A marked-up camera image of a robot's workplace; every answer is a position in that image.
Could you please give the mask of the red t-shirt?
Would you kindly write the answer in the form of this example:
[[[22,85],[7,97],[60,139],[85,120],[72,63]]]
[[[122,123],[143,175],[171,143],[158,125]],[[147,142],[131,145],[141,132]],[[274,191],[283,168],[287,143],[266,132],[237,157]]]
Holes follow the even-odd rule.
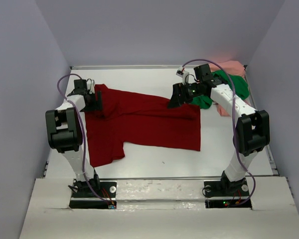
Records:
[[[86,112],[90,163],[103,166],[125,157],[124,143],[200,151],[200,107],[169,109],[169,99],[96,85],[102,110]]]

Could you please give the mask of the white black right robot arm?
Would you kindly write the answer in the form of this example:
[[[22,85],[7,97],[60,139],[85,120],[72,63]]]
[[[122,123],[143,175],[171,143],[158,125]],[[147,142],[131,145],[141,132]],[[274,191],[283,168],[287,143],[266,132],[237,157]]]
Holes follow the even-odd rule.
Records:
[[[231,196],[239,190],[248,191],[246,175],[258,152],[270,142],[269,114],[248,105],[238,94],[232,77],[214,76],[208,64],[194,68],[194,82],[189,82],[190,73],[180,66],[176,74],[181,83],[174,84],[169,108],[190,103],[195,97],[208,96],[220,105],[232,118],[233,157],[218,181],[205,183],[203,192],[207,198]]]

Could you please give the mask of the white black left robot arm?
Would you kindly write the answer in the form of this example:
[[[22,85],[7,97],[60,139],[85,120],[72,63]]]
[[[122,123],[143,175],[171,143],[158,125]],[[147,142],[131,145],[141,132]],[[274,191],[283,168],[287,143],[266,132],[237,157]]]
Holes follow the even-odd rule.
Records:
[[[87,137],[81,113],[102,109],[101,92],[95,91],[91,79],[74,80],[74,89],[61,94],[64,102],[45,113],[49,146],[62,154],[76,176],[76,184],[70,188],[84,191],[88,196],[99,194],[101,185],[98,174],[87,160]]]

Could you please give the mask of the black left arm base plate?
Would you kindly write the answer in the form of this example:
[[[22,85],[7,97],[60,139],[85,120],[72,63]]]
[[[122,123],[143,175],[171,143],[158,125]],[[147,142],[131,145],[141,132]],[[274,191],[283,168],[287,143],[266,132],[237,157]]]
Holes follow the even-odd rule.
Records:
[[[117,208],[117,181],[101,180],[100,187],[93,186],[91,190],[86,182],[80,184],[75,179],[68,188],[71,190],[69,207],[71,209],[100,209]]]

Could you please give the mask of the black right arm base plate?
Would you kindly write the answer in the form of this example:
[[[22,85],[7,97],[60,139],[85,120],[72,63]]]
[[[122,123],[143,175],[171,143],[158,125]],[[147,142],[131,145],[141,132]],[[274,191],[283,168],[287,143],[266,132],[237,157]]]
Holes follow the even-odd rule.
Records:
[[[246,179],[238,182],[205,181],[202,189],[207,209],[252,208]]]

